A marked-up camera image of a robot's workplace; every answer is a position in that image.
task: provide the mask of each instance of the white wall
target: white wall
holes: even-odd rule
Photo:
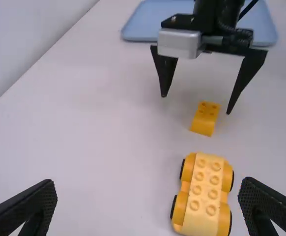
[[[0,0],[0,96],[98,0]]]

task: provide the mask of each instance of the blue tray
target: blue tray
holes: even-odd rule
[[[142,1],[123,27],[121,37],[127,41],[157,42],[161,22],[176,13],[192,13],[193,6],[193,0]],[[274,23],[264,0],[259,0],[238,22],[237,26],[255,31],[254,46],[271,46],[278,40]]]

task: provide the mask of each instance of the yellow lego brick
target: yellow lego brick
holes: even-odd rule
[[[230,176],[228,172],[233,177],[232,167],[219,156],[200,152],[191,153],[182,168],[185,178],[181,178],[171,216],[174,230],[186,236],[228,236],[231,212],[227,194],[232,179],[224,177]]]
[[[190,131],[209,137],[212,136],[219,110],[219,104],[205,101],[200,102]]]

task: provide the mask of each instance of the black toy wheel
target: black toy wheel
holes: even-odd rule
[[[183,171],[183,166],[184,166],[184,161],[185,161],[185,160],[186,160],[186,159],[183,159],[182,164],[181,164],[181,170],[180,170],[179,179],[181,179],[181,177],[182,177],[182,171]]]
[[[176,199],[177,199],[177,195],[175,195],[173,198],[172,209],[171,209],[171,219],[172,219],[172,215],[173,215],[174,206],[176,205]]]
[[[232,181],[231,181],[230,191],[232,190],[234,180],[235,180],[235,173],[234,171],[232,171]]]
[[[230,235],[230,232],[231,232],[231,226],[232,226],[232,212],[230,211],[230,223],[229,223],[228,236]]]

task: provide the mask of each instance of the white tabletop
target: white tabletop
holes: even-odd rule
[[[120,39],[138,3],[100,0],[0,98],[0,202],[51,178],[48,235],[176,235],[181,161],[202,151],[233,165],[231,235],[247,235],[242,178],[286,195],[286,1],[268,3],[280,41],[229,116],[241,58],[181,59],[161,98],[149,44]],[[188,131],[200,100],[222,105],[211,138]]]

